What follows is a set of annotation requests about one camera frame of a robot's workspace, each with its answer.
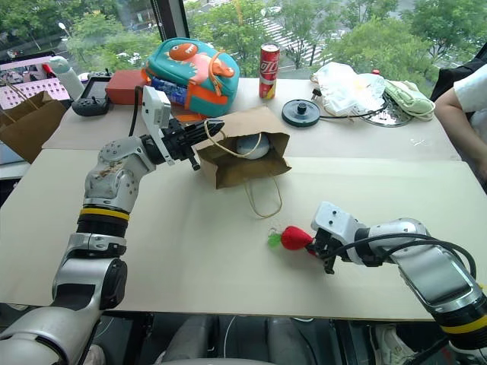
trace window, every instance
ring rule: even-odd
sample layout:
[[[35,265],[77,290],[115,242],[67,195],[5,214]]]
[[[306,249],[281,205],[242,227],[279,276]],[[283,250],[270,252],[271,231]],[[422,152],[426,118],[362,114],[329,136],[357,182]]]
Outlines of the window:
[[[150,0],[0,0],[0,59],[52,50],[78,74],[131,69],[160,43]]]
[[[190,36],[224,49],[258,77],[259,49],[280,45],[280,78],[329,61],[378,69],[427,96],[438,69],[470,60],[487,39],[485,0],[185,0]]]

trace red box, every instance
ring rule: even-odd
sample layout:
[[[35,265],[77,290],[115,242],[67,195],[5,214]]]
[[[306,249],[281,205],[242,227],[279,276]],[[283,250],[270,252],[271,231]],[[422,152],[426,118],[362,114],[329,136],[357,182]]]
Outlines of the red box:
[[[149,83],[142,78],[140,70],[120,70],[115,71],[105,91],[114,104],[134,105],[134,88],[144,85]],[[142,104],[142,95],[138,96],[138,103]]]

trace white bottle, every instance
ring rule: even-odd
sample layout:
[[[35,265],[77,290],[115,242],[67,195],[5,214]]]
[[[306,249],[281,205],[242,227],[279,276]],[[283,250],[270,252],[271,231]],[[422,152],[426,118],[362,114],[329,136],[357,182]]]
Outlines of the white bottle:
[[[54,56],[47,63],[53,69],[59,82],[68,91],[69,96],[73,100],[77,100],[83,94],[84,86],[68,61],[64,57]]]

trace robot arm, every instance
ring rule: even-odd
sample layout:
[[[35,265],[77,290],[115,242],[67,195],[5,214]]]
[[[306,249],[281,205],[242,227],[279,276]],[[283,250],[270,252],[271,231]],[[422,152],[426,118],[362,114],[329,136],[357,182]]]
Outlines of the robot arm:
[[[81,364],[103,311],[123,299],[127,265],[125,232],[142,177],[156,165],[189,159],[207,139],[203,123],[181,127],[170,118],[164,93],[145,87],[145,124],[151,135],[104,146],[85,181],[78,229],[68,242],[53,282],[53,303],[26,313],[0,334],[0,363]],[[223,122],[208,122],[215,135]]]
[[[321,203],[311,227],[317,235],[307,249],[323,260],[327,274],[334,273],[333,252],[343,261],[378,266],[388,250],[416,241],[412,235],[429,236],[421,222],[410,218],[366,227],[329,202]],[[371,237],[376,240],[340,250]],[[399,266],[406,284],[457,352],[487,363],[487,298],[463,263],[434,240],[431,245],[400,249],[387,255],[387,261]]]

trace yellow ring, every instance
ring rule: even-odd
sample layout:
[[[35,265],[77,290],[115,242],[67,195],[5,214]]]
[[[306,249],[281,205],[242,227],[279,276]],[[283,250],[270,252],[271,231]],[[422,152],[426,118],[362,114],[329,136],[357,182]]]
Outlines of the yellow ring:
[[[111,211],[109,209],[101,209],[101,208],[83,208],[83,209],[81,209],[80,214],[109,215],[111,217],[117,217],[117,218],[125,219],[126,221],[128,221],[130,218],[130,216],[128,214],[122,213],[121,211]]]
[[[477,319],[466,325],[456,325],[454,327],[443,327],[441,329],[446,333],[451,333],[452,335],[459,335],[462,333],[469,333],[481,329],[487,325],[487,316]]]

